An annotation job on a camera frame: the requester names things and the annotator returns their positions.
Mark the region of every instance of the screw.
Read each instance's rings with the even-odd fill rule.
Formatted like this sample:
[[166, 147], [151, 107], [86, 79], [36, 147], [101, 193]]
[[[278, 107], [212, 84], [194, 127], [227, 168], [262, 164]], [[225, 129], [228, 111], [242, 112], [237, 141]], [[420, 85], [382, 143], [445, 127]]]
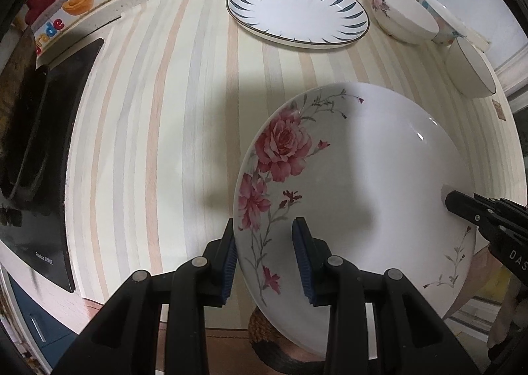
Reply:
[[149, 276], [149, 274], [148, 274], [147, 271], [144, 271], [144, 270], [140, 269], [139, 271], [136, 271], [136, 272], [134, 272], [132, 274], [132, 279], [135, 282], [140, 283], [143, 280], [147, 279], [148, 276]]
[[401, 273], [401, 271], [396, 268], [389, 269], [388, 275], [389, 278], [393, 280], [401, 280], [403, 278], [403, 274]]
[[207, 264], [207, 259], [203, 256], [198, 256], [195, 257], [191, 263], [193, 266], [201, 268], [202, 266], [205, 266]]
[[327, 262], [332, 266], [341, 266], [343, 264], [343, 260], [339, 256], [330, 256]]

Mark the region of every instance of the oval plate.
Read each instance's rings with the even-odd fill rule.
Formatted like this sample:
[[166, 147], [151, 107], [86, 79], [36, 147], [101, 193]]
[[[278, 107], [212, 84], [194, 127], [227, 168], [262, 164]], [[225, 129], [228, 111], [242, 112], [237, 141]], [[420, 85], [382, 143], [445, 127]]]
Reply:
[[237, 181], [235, 239], [255, 302], [284, 336], [325, 355], [329, 308], [308, 303], [291, 242], [291, 222], [305, 217], [358, 268], [401, 269], [443, 316], [475, 246], [475, 227], [444, 198], [472, 195], [469, 176], [447, 133], [396, 92], [336, 83], [295, 97], [261, 128]]
[[251, 33], [306, 49], [334, 49], [363, 37], [369, 16], [357, 0], [226, 0]]

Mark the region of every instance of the striped tablecloth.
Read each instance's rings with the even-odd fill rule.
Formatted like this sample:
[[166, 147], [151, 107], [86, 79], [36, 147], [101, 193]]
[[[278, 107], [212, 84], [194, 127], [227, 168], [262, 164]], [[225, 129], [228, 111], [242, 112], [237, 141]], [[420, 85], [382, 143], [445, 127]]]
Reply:
[[268, 116], [343, 80], [414, 100], [451, 136], [477, 193], [526, 203], [502, 89], [465, 98], [433, 43], [404, 45], [372, 20], [344, 50], [300, 51], [249, 35], [225, 0], [150, 0], [110, 30], [73, 132], [65, 208], [81, 295], [103, 303], [134, 270], [170, 271], [201, 254], [223, 232], [239, 164]]

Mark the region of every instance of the blue cabinet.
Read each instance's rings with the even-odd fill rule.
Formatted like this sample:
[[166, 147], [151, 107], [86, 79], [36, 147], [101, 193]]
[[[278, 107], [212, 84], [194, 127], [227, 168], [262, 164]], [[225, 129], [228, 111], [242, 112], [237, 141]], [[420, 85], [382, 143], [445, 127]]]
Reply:
[[52, 317], [9, 276], [11, 288], [27, 328], [53, 368], [77, 334]]

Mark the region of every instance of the black glass cooktop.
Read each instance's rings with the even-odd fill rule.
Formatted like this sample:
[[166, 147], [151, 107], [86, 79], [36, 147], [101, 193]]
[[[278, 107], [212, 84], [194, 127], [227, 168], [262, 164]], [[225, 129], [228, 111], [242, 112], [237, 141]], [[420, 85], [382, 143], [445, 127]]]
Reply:
[[68, 150], [98, 39], [53, 70], [39, 68], [12, 124], [0, 182], [0, 239], [24, 262], [74, 291], [64, 222]]

